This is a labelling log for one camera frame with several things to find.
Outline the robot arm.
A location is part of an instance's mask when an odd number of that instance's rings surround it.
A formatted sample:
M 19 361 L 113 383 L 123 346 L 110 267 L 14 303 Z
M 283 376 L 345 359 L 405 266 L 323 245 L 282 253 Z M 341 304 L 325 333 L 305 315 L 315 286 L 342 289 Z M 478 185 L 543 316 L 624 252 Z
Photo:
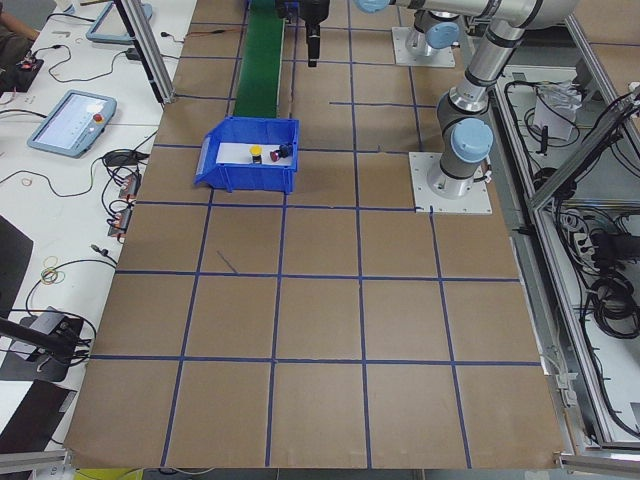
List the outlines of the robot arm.
M 494 142 L 492 129 L 483 121 L 488 109 L 487 92 L 496 84 L 526 30 L 543 29 L 563 21 L 577 3 L 397 1 L 395 4 L 491 20 L 464 77 L 443 95 L 437 106 L 445 149 L 439 163 L 429 169 L 427 181 L 435 194 L 457 200 L 468 193 L 476 169 L 488 157 Z
M 414 11 L 412 27 L 393 27 L 395 63 L 402 66 L 434 66 L 453 68 L 455 60 L 451 47 L 459 40 L 458 14 L 427 10 L 425 1 L 356 1 L 365 13 L 376 13 L 390 5 Z M 320 58 L 320 25 L 329 16 L 330 2 L 324 0 L 299 1 L 298 14 L 304 21 L 308 66 L 316 67 Z

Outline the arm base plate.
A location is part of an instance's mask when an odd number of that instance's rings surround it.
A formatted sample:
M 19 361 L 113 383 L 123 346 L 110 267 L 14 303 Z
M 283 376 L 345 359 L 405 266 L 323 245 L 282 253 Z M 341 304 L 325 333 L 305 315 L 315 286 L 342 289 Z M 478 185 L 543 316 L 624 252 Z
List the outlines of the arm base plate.
M 448 177 L 438 152 L 410 152 L 409 163 L 415 210 L 418 213 L 491 215 L 492 207 L 480 167 L 468 179 Z
M 444 39 L 442 48 L 429 44 L 430 35 L 417 32 L 413 27 L 393 27 L 392 40 L 395 64 L 400 66 L 454 68 L 456 66 L 453 45 L 457 40 L 446 39 L 445 35 L 431 35 L 433 40 Z

